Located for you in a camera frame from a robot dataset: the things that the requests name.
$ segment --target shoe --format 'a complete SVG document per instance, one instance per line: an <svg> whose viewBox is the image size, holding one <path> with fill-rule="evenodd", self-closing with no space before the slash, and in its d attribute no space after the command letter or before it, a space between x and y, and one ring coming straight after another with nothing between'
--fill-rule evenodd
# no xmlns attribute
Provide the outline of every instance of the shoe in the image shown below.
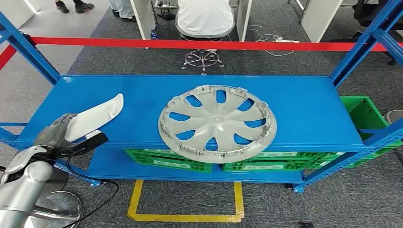
<svg viewBox="0 0 403 228"><path fill-rule="evenodd" d="M67 9L67 7L66 7L66 5L64 4L64 2L62 2L62 1L58 1L58 2L61 2L59 5L56 5L56 8L60 11L60 12L62 12L62 13L68 13L68 12L70 12L68 9Z"/></svg>
<svg viewBox="0 0 403 228"><path fill-rule="evenodd" d="M95 6L91 3L83 3L81 6L76 5L76 13L85 13L92 10Z"/></svg>
<svg viewBox="0 0 403 228"><path fill-rule="evenodd" d="M114 9L113 9L113 10L112 10L112 14L113 14L115 17L117 17L117 18L120 17L120 16L119 16L119 11L117 11L117 10L114 10Z"/></svg>
<svg viewBox="0 0 403 228"><path fill-rule="evenodd" d="M120 19L125 22L137 22L135 16L132 16L132 18L120 18Z"/></svg>

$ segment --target green plastic crate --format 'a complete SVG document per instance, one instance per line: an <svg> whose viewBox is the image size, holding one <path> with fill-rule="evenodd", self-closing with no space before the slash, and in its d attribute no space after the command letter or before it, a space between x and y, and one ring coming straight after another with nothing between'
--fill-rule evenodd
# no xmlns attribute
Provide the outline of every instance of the green plastic crate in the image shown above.
<svg viewBox="0 0 403 228"><path fill-rule="evenodd" d="M313 160L258 160L247 159L243 161L223 164L225 172L237 171L298 171L303 170Z"/></svg>
<svg viewBox="0 0 403 228"><path fill-rule="evenodd" d="M256 156L249 158L255 160L262 159L281 159L281 160L311 160L318 158L320 153L317 152L270 152L263 151L258 153Z"/></svg>
<svg viewBox="0 0 403 228"><path fill-rule="evenodd" d="M369 97L343 96L341 97L341 100L346 110L349 112L350 118L353 121L356 129L383 129L389 125ZM371 137L371 134L367 133L362 133L360 135L363 140ZM350 164L347 166L347 168L355 168L401 145L403 145L402 141L398 140L385 148L375 151L374 153ZM324 153L317 161L310 165L308 169L319 169L340 155L341 154L337 153Z"/></svg>
<svg viewBox="0 0 403 228"><path fill-rule="evenodd" d="M212 170L212 164L193 161L170 150L126 149L125 152L138 164L207 173Z"/></svg>
<svg viewBox="0 0 403 228"><path fill-rule="evenodd" d="M343 155L345 152L325 152L319 156L319 159L309 165L308 169L319 169L327 164L329 164L334 159L338 158L339 156Z"/></svg>

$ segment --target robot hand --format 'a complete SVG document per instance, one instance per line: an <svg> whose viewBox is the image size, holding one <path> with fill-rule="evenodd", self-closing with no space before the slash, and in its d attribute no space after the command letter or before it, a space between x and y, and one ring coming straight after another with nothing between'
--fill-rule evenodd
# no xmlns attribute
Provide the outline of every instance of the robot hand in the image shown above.
<svg viewBox="0 0 403 228"><path fill-rule="evenodd" d="M53 149L62 149L71 143L65 139L67 126L77 114L64 114L56 119L52 125L43 129L37 136L34 145L45 145Z"/></svg>

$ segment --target black chair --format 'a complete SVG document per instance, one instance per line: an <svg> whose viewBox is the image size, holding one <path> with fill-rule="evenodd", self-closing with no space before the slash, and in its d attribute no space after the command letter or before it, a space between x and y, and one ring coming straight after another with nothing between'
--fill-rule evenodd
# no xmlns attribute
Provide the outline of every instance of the black chair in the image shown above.
<svg viewBox="0 0 403 228"><path fill-rule="evenodd" d="M378 4L364 3L365 0L358 0L357 4L353 6L354 18L363 27L368 27L374 20L376 15L381 11L387 0L379 0ZM403 18L400 18L392 27L393 30L403 30ZM352 37L345 39L333 39L332 42L356 42L362 35L361 32L356 32ZM384 52L391 60L389 65L395 65L396 60L388 52Z"/></svg>

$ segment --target red rope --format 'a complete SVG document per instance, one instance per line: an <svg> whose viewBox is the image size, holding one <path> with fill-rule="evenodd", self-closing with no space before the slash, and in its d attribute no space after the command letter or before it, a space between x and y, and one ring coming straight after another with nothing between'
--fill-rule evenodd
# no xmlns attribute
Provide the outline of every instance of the red rope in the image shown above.
<svg viewBox="0 0 403 228"><path fill-rule="evenodd" d="M17 50L10 44L4 49L0 54L0 70L8 63L8 61L13 57Z"/></svg>
<svg viewBox="0 0 403 228"><path fill-rule="evenodd" d="M210 42L182 40L141 40L109 38L53 38L32 37L37 44L80 45L125 48L172 48L172 49L221 49L221 50L271 50L271 51L349 51L354 43L275 43L275 42ZM386 51L381 44L376 44L372 51Z"/></svg>

